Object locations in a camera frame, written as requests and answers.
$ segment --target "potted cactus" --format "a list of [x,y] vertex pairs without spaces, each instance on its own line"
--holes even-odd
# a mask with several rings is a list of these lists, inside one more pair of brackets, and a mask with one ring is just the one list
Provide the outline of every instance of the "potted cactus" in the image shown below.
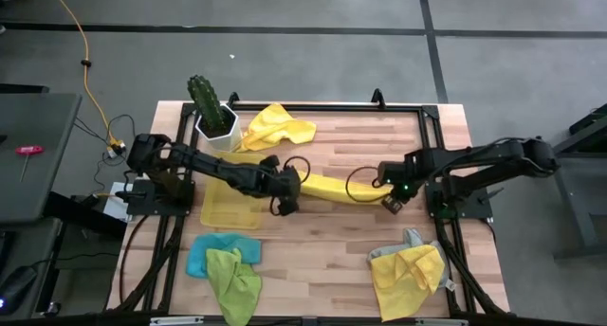
[[238,116],[226,104],[220,104],[209,80],[192,76],[188,92],[198,111],[195,128],[217,151],[231,152],[242,140]]

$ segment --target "computer mouse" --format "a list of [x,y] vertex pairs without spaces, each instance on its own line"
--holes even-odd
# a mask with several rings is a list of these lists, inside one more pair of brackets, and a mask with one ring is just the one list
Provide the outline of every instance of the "computer mouse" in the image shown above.
[[16,268],[0,284],[0,316],[16,311],[34,283],[38,272],[31,266]]

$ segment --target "gray cloth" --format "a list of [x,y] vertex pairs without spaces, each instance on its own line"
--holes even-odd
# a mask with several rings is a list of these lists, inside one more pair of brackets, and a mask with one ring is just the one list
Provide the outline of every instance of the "gray cloth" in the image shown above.
[[[424,241],[419,234],[419,231],[415,228],[406,228],[403,232],[403,244],[398,245],[386,245],[379,247],[375,250],[372,250],[367,256],[367,262],[370,262],[372,259],[377,258],[379,256],[394,254],[400,250],[409,249],[411,247],[424,245]],[[440,282],[438,283],[438,288],[443,288],[447,284],[447,280],[449,279],[449,267],[447,266],[447,256],[445,256],[445,252],[443,251],[443,247],[440,246],[438,241],[432,241],[428,243],[428,245],[434,246],[438,249],[438,253],[440,254],[440,258],[443,259],[445,263],[445,269],[443,269],[443,275],[440,277]]]

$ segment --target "yellow cloth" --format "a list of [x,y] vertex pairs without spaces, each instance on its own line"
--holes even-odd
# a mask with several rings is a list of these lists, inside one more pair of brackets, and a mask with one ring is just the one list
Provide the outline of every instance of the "yellow cloth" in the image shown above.
[[284,138],[301,144],[312,141],[316,124],[292,118],[279,103],[272,103],[259,112],[243,134],[237,152],[260,151],[274,147]]
[[381,320],[408,317],[434,294],[445,263],[438,249],[421,245],[371,260]]
[[[297,171],[300,178],[305,178],[305,171]],[[365,185],[350,181],[348,190],[355,198],[359,200],[370,200],[380,197],[388,192],[392,187],[374,188],[371,185]],[[376,200],[370,203],[359,203],[348,197],[345,192],[345,180],[325,177],[323,175],[311,173],[310,176],[302,183],[301,192],[311,196],[326,199],[332,202],[347,203],[347,204],[379,204],[381,200]]]

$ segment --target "black floor stripe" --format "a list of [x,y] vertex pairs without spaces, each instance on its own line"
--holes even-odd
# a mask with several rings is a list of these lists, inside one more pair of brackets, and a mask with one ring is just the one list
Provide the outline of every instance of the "black floor stripe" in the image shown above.
[[460,30],[436,29],[437,37],[604,39],[607,31]]
[[[73,24],[0,23],[8,29],[37,31],[78,31]],[[254,34],[310,34],[310,35],[371,35],[371,36],[423,36],[423,28],[373,27],[183,27],[136,25],[82,25],[87,32],[135,33],[254,33]]]
[[430,4],[428,0],[419,0],[419,4],[421,5],[424,27],[426,28],[426,41],[428,43],[428,52],[430,53],[430,65],[432,67],[432,76],[434,78],[434,88],[436,89],[438,103],[449,103],[445,79],[443,78],[443,70],[440,66],[440,57],[438,56],[436,37],[434,36],[434,24],[432,23]]

